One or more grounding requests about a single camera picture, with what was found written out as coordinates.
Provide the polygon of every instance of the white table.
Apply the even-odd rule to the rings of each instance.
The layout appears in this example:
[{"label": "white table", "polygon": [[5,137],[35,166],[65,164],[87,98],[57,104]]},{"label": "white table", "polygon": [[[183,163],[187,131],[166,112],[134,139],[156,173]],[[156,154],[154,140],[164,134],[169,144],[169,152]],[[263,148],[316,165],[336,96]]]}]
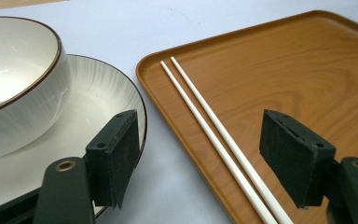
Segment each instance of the white table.
[{"label": "white table", "polygon": [[340,1],[88,1],[71,0],[0,10],[0,16],[42,21],[69,54],[110,63],[130,77],[146,104],[143,157],[123,208],[98,223],[229,223],[224,208],[198,173],[139,84],[136,64],[146,55],[298,13],[322,9],[358,22],[358,0]]}]

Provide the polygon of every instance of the plate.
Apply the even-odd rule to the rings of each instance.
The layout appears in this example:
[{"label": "plate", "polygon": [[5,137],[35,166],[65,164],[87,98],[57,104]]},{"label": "plate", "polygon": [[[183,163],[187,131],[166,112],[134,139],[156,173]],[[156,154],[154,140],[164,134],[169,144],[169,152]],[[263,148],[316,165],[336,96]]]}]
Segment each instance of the plate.
[{"label": "plate", "polygon": [[77,55],[68,55],[68,60],[73,88],[62,116],[30,145],[0,157],[0,204],[40,188],[45,169],[52,162],[83,157],[91,139],[122,111],[137,110],[142,153],[146,111],[135,85],[107,63]]},{"label": "plate", "polygon": [[233,222],[261,223],[159,64],[165,61],[197,102],[171,56],[290,218],[295,223],[326,223],[328,201],[322,207],[297,209],[260,155],[262,117],[264,109],[283,112],[333,144],[337,161],[358,157],[358,24],[330,12],[312,11],[166,49],[138,63],[140,83]]}]

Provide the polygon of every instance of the white bowl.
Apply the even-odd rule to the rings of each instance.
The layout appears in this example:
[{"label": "white bowl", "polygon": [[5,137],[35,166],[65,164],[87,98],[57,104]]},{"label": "white bowl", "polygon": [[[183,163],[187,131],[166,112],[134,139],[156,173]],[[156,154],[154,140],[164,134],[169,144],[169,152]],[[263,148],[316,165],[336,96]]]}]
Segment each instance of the white bowl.
[{"label": "white bowl", "polygon": [[38,21],[0,17],[0,156],[47,131],[70,89],[59,36]]}]

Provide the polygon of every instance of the pair of chopsticks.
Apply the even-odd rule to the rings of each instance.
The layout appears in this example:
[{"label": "pair of chopsticks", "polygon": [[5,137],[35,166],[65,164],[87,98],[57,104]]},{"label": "pair of chopsticks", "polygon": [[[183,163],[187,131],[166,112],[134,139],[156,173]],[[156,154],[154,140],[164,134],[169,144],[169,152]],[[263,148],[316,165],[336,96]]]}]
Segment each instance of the pair of chopsticks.
[{"label": "pair of chopsticks", "polygon": [[[220,132],[220,134],[225,139],[226,143],[234,153],[237,160],[240,162],[241,166],[245,170],[246,174],[251,178],[252,182],[256,186],[257,190],[263,197],[264,201],[268,205],[269,209],[272,211],[273,215],[277,218],[279,223],[293,223],[293,221],[290,219],[289,216],[284,212],[281,205],[278,203],[278,201],[275,199],[275,197],[272,195],[269,188],[266,186],[266,184],[263,182],[263,180],[260,178],[258,173],[255,171],[255,168],[252,166],[252,164],[246,159],[246,157],[243,155],[242,151],[238,147],[238,145],[235,143],[235,141],[232,139],[232,137],[229,135],[228,131],[225,129],[223,124],[220,122],[219,118],[215,115],[215,113],[212,111],[212,109],[208,106],[206,101],[203,99],[202,95],[199,93],[197,88],[193,85],[191,80],[188,78],[185,71],[182,69],[180,64],[171,57],[171,60],[173,64],[175,65],[176,69],[179,71],[182,78],[187,83],[188,87],[193,91],[194,95],[199,100],[200,104],[202,105],[205,112],[208,114],[209,118],[213,122],[214,126],[217,128],[217,130]],[[258,215],[260,215],[261,219],[264,221],[264,223],[277,223],[274,216],[270,213],[270,211],[267,209],[267,207],[264,205],[263,201],[258,197],[255,190],[252,188],[249,181],[245,178],[243,173],[241,172],[240,168],[236,165],[234,160],[231,159],[229,154],[227,153],[226,149],[223,147],[223,145],[220,143],[216,135],[213,133],[212,129],[209,127],[205,119],[202,117],[198,109],[194,106],[194,104],[191,102],[190,98],[188,98],[186,92],[182,89],[176,78],[173,76],[170,69],[167,67],[165,62],[160,62],[162,67],[164,68],[167,75],[170,77],[173,85],[176,87],[176,89],[179,91],[179,93],[182,95],[183,99],[185,100],[187,106],[193,113],[193,115],[196,117],[197,121],[199,122],[202,129],[205,131],[205,133],[208,135],[210,141],[212,142],[213,146],[219,153],[220,157],[223,159],[224,163],[226,164],[229,171],[232,173],[234,178],[237,180],[237,183],[240,185],[242,191],[245,193],[253,207],[255,208]]]}]

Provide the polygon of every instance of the brown tray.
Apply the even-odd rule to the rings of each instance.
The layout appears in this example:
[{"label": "brown tray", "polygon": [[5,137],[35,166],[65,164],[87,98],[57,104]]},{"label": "brown tray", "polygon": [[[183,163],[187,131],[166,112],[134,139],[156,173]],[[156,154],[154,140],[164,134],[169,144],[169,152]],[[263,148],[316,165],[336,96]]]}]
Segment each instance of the brown tray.
[{"label": "brown tray", "polygon": [[171,56],[290,218],[295,223],[325,223],[328,201],[324,199],[322,207],[297,209],[260,156],[261,121],[266,108],[283,112],[336,146],[337,161],[358,157],[358,24],[312,11],[154,53],[137,66],[141,84],[232,220],[259,223],[261,219],[160,66],[164,60],[185,86]]}]

